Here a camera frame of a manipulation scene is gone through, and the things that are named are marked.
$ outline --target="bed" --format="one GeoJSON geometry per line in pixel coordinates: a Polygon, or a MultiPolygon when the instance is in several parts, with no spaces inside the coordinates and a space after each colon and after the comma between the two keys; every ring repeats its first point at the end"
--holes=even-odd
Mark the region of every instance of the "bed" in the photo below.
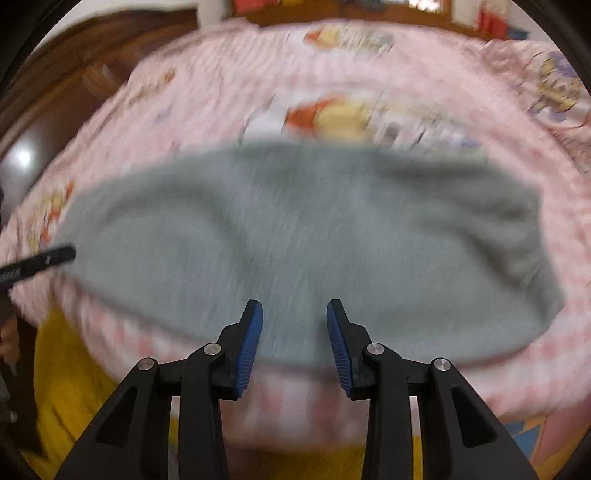
{"type": "MultiPolygon", "coordinates": [[[[5,195],[2,221],[7,225],[0,238],[2,260],[48,246],[78,192],[155,163],[170,151],[281,136],[287,118],[291,129],[334,134],[330,125],[323,126],[329,129],[323,132],[304,120],[310,112],[337,103],[373,105],[379,100],[406,116],[429,118],[438,131],[447,132],[438,137],[443,144],[459,138],[469,148],[483,148],[544,192],[544,227],[558,276],[569,293],[567,309],[530,347],[463,372],[506,420],[540,478],[554,478],[591,425],[591,382],[584,374],[591,334],[586,229],[591,167],[586,122],[591,102],[578,75],[553,47],[485,44],[487,35],[453,24],[445,9],[429,14],[389,5],[385,11],[370,12],[357,5],[316,1],[267,7],[246,18],[251,23],[234,19],[172,41],[195,29],[194,13],[127,12],[109,17],[111,25],[125,25],[126,32],[111,37],[110,44],[97,48],[84,41],[85,35],[92,37],[87,33],[90,21],[34,53],[2,99],[0,181],[5,195]],[[256,26],[282,23],[295,24],[262,31],[256,26]],[[68,37],[75,41],[66,41],[68,37]],[[223,56],[221,49],[228,45],[237,57],[223,56]],[[242,56],[242,49],[249,48],[260,55],[242,56]],[[276,61],[283,59],[284,51],[291,63],[283,63],[280,71],[267,55],[276,61]],[[63,61],[56,61],[56,55],[63,61]],[[404,68],[397,64],[396,82],[387,65],[392,58],[407,62],[404,68]],[[330,72],[322,68],[327,59],[330,72]],[[301,74],[304,61],[308,71],[301,74]],[[355,72],[360,64],[371,68],[371,82],[355,72]],[[476,73],[468,76],[469,70],[476,73]],[[417,71],[424,73],[420,80],[417,71]],[[241,89],[229,95],[221,86],[215,95],[199,89],[220,72],[226,82],[240,80],[241,89]],[[402,94],[409,92],[426,100],[402,101],[402,94]],[[194,115],[196,111],[202,116],[194,115]]],[[[95,22],[95,38],[105,25],[104,19],[95,22]]],[[[40,325],[54,294],[90,354],[116,380],[144,356],[172,361],[210,340],[186,341],[146,327],[55,275],[16,288],[13,301],[28,321],[40,325]]],[[[331,387],[317,395],[318,382],[325,378],[308,382],[272,368],[255,371],[253,381],[256,393],[239,408],[225,411],[231,440],[243,442],[257,432],[252,447],[269,448],[282,441],[285,447],[302,448],[334,447],[363,438],[363,406],[346,403],[335,382],[328,380],[331,387]],[[284,406],[288,391],[300,395],[289,397],[291,407],[284,406]],[[294,414],[296,403],[313,405],[312,416],[307,411],[294,414]],[[326,414],[335,406],[348,424],[339,434],[334,434],[335,424],[326,414]]]]}

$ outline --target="metal screw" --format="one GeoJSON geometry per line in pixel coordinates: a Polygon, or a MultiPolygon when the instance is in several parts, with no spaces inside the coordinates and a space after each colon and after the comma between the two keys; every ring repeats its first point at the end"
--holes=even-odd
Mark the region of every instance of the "metal screw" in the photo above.
{"type": "Polygon", "coordinates": [[[372,355],[382,355],[385,352],[385,348],[381,343],[370,343],[367,346],[368,353],[372,355]]]}
{"type": "Polygon", "coordinates": [[[217,355],[219,352],[222,351],[222,347],[217,343],[208,343],[204,348],[203,352],[205,355],[217,355]]]}
{"type": "Polygon", "coordinates": [[[447,358],[436,358],[433,365],[442,372],[447,372],[452,367],[452,363],[447,358]]]}
{"type": "Polygon", "coordinates": [[[138,368],[140,370],[150,370],[154,366],[154,360],[151,358],[142,358],[138,362],[138,368]]]}

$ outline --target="folded gray garment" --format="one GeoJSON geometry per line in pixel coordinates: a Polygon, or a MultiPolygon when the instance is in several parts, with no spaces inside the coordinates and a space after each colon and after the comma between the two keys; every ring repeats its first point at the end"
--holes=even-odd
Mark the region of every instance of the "folded gray garment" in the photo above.
{"type": "Polygon", "coordinates": [[[333,369],[331,299],[426,362],[515,351],[563,306],[536,194],[472,157],[274,143],[174,160],[78,197],[55,240],[83,287],[143,320],[214,339],[258,299],[259,360],[333,369]]]}

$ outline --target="wooden headboard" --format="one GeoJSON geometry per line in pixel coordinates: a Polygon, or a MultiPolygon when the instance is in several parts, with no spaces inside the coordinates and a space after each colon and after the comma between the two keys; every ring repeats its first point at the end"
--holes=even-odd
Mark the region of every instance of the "wooden headboard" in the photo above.
{"type": "Polygon", "coordinates": [[[2,221],[138,62],[197,28],[195,9],[91,18],[34,51],[0,100],[2,221]]]}
{"type": "Polygon", "coordinates": [[[314,22],[325,18],[348,18],[351,20],[423,25],[425,27],[442,28],[469,37],[482,38],[483,40],[492,38],[489,34],[454,23],[452,21],[451,0],[443,3],[443,10],[439,13],[423,12],[404,4],[386,3],[383,11],[372,12],[354,3],[346,4],[342,0],[303,0],[300,5],[274,5],[239,16],[261,26],[314,22]]]}

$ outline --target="mattress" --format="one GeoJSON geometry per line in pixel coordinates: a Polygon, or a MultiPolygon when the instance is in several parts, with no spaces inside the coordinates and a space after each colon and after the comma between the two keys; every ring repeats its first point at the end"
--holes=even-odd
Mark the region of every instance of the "mattress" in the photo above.
{"type": "MultiPolygon", "coordinates": [[[[545,465],[566,455],[591,423],[589,105],[564,57],[546,44],[486,44],[364,22],[264,30],[226,22],[173,42],[135,69],[13,214],[0,258],[46,248],[77,194],[173,151],[341,138],[343,124],[349,138],[385,147],[481,150],[540,192],[545,241],[567,305],[527,348],[460,367],[534,465],[545,465]],[[359,105],[366,118],[357,116],[359,105]],[[371,120],[375,128],[364,128],[371,120]],[[563,416],[577,421],[568,427],[563,416]]],[[[12,298],[33,323],[57,303],[116,380],[142,357],[173,361],[214,340],[182,338],[114,311],[55,272],[17,286],[12,298]]],[[[245,398],[223,407],[225,435],[262,447],[360,443],[366,408],[349,402],[335,378],[256,365],[245,398]]]]}

